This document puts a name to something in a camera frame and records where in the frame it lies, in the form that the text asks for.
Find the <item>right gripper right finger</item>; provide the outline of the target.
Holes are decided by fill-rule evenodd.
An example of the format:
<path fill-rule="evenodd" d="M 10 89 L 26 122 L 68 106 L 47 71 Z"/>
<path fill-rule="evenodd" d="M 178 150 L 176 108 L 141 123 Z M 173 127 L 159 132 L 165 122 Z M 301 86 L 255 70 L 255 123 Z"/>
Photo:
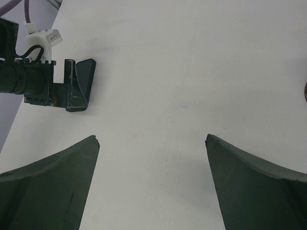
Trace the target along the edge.
<path fill-rule="evenodd" d="M 208 134 L 214 187 L 227 230 L 305 230 L 307 175 Z"/>

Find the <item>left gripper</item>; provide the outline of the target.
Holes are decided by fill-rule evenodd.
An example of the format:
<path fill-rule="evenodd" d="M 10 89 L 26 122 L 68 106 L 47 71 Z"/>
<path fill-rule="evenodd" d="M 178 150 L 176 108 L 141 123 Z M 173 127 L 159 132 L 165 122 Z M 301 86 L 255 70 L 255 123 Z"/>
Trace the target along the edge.
<path fill-rule="evenodd" d="M 65 107 L 67 112 L 83 112 L 88 108 L 96 61 L 92 58 L 76 63 L 64 61 L 64 82 L 54 82 L 56 61 L 35 64 L 44 86 L 39 94 L 25 94 L 24 102 L 32 105 Z"/>

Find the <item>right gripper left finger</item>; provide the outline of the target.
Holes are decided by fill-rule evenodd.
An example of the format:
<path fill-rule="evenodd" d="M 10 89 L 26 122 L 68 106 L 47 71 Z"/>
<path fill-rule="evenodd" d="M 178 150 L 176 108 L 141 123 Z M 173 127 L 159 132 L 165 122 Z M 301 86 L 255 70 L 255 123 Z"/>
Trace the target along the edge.
<path fill-rule="evenodd" d="M 78 230 L 100 144 L 82 141 L 0 175 L 2 230 Z"/>

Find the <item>brown base metal phone stand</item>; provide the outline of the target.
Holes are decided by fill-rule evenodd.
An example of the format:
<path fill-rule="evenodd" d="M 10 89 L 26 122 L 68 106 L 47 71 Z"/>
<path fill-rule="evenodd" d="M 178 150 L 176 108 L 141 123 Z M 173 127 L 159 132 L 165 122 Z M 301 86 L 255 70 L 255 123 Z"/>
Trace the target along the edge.
<path fill-rule="evenodd" d="M 305 98 L 305 101 L 307 102 L 307 82 L 304 87 L 304 98 Z"/>

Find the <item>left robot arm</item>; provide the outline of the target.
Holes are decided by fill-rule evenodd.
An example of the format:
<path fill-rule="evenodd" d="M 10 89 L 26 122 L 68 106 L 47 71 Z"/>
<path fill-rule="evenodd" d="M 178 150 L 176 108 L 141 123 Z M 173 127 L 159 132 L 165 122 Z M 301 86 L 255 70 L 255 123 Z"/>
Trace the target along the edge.
<path fill-rule="evenodd" d="M 62 41 L 58 30 L 38 31 L 33 23 L 25 24 L 28 50 L 16 53 L 19 25 L 0 20 L 0 91 L 21 94 L 32 105 L 64 108 L 82 112 L 88 108 L 96 61 L 64 61 L 64 80 L 54 82 L 52 47 Z"/>

